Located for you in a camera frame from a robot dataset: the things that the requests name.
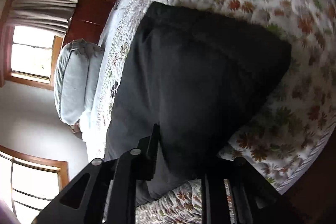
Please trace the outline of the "light blue folded duvet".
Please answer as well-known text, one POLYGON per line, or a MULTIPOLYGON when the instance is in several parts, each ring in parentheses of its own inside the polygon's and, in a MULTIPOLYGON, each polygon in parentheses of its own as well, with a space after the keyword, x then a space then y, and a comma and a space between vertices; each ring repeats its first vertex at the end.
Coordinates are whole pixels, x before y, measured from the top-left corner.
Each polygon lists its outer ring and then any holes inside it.
POLYGON ((60 120, 72 126, 91 111, 104 49, 77 39, 61 50, 54 73, 54 99, 60 120))

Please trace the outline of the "light blue bed sheet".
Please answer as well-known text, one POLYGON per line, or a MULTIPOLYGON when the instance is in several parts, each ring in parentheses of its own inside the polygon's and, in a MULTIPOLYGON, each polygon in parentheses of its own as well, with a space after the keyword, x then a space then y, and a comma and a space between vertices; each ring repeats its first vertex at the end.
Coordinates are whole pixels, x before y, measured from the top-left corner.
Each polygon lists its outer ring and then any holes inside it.
POLYGON ((106 133, 111 121, 111 111, 122 69, 114 66, 114 58, 120 58, 125 52, 122 42, 117 38, 117 26, 129 0, 117 0, 100 35, 99 46, 104 50, 97 88, 91 109, 80 117, 79 125, 82 139, 87 147, 88 160, 103 158, 105 153, 106 133))

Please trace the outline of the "black pants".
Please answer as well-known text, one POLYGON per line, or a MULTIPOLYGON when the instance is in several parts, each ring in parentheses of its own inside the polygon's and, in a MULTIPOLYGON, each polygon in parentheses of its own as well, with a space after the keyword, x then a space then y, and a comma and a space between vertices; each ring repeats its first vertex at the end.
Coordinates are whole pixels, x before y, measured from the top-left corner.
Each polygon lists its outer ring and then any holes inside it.
POLYGON ((105 157, 120 157, 160 127, 155 175, 136 205, 199 177, 258 115, 289 69, 291 45, 264 27, 154 2, 127 54, 105 157))

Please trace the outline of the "lower window wooden frame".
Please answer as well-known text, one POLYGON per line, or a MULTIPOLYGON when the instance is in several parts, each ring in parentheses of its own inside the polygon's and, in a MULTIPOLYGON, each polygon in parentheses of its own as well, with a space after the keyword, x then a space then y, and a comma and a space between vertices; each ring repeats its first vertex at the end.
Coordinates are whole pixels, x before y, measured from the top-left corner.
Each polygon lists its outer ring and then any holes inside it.
POLYGON ((1 223, 31 223, 68 184, 68 162, 1 147, 1 223))

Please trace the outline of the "beige curtain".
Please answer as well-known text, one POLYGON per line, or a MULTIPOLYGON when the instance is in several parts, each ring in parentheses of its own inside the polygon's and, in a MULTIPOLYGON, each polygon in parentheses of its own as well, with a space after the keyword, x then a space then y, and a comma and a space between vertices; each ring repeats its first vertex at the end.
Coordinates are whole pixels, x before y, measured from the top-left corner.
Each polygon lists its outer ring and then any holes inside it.
POLYGON ((64 37, 75 12, 77 0, 14 0, 7 24, 34 27, 64 37))

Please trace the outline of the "window with wooden frame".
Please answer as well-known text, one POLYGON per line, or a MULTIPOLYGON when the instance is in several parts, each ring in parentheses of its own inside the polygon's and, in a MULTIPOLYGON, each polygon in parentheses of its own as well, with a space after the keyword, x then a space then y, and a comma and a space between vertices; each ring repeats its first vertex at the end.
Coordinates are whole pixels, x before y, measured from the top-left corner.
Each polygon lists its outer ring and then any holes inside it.
POLYGON ((5 26, 1 37, 3 77, 36 88, 53 89, 56 61, 63 38, 29 26, 5 26))

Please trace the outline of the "wooden headboard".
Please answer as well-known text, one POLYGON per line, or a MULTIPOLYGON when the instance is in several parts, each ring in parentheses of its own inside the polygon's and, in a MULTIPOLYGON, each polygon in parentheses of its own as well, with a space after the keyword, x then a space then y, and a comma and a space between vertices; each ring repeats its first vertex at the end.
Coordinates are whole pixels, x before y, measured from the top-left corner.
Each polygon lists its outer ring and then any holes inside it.
POLYGON ((116 1, 78 0, 63 44, 66 45, 77 39, 84 39, 86 42, 98 44, 100 35, 116 1))

